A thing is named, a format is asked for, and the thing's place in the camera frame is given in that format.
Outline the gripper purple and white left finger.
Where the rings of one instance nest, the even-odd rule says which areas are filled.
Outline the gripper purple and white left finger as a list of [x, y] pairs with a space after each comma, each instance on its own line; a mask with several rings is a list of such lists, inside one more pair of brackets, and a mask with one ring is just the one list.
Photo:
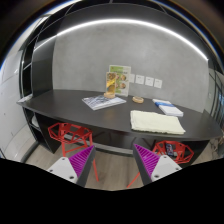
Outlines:
[[90, 146], [70, 158], [61, 157], [47, 171], [84, 187], [93, 164], [95, 152], [95, 147]]

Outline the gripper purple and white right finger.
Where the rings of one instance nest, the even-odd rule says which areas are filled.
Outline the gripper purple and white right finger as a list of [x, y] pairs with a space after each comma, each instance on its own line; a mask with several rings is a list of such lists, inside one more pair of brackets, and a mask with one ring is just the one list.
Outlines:
[[135, 144], [133, 155], [144, 185], [181, 170], [181, 167], [169, 156], [159, 156], [137, 144]]

